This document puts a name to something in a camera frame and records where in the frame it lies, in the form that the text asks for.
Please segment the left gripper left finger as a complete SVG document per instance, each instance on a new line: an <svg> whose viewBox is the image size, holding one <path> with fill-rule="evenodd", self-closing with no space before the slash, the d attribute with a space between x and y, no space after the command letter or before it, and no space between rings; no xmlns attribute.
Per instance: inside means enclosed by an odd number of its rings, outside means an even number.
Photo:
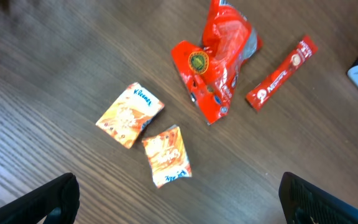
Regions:
<svg viewBox="0 0 358 224"><path fill-rule="evenodd" d="M80 188L71 172L0 208L0 224L73 224L80 207Z"/></svg>

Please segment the orange juice carton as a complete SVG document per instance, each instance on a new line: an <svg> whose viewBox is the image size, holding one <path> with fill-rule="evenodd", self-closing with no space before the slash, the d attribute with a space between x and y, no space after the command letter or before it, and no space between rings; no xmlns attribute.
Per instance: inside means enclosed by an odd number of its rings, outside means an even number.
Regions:
<svg viewBox="0 0 358 224"><path fill-rule="evenodd" d="M165 105L140 83L129 85L96 122L96 126L129 149Z"/></svg>

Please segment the red coffee stick sachet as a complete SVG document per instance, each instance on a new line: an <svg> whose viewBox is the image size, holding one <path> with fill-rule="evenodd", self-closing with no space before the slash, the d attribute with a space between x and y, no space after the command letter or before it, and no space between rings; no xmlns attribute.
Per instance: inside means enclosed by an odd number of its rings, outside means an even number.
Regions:
<svg viewBox="0 0 358 224"><path fill-rule="evenodd" d="M304 35L280 66L246 94L246 100L251 107L256 111L261 110L270 97L272 97L317 50L318 48L311 38L308 35Z"/></svg>

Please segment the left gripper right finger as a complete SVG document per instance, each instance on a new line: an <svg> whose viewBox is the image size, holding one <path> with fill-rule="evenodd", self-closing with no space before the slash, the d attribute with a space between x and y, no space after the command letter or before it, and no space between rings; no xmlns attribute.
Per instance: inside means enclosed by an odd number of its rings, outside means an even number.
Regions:
<svg viewBox="0 0 358 224"><path fill-rule="evenodd" d="M291 172L283 173L278 195L287 223L358 224L358 209Z"/></svg>

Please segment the red crinkled snack packet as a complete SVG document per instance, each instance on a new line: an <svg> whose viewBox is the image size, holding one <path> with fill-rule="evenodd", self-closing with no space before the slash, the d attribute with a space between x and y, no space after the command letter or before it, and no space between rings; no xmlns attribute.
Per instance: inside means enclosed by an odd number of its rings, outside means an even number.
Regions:
<svg viewBox="0 0 358 224"><path fill-rule="evenodd" d="M173 62L208 124L228 114L241 66L261 46L252 24L225 0L211 1L199 45L174 46Z"/></svg>

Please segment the small orange snack packet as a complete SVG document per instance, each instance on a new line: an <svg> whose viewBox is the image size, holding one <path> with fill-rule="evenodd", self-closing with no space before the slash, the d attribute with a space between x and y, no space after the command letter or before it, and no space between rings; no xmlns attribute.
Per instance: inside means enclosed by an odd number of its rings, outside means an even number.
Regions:
<svg viewBox="0 0 358 224"><path fill-rule="evenodd" d="M149 160L153 183L158 189L174 180L192 177L179 126L173 125L156 136L144 138L142 144Z"/></svg>

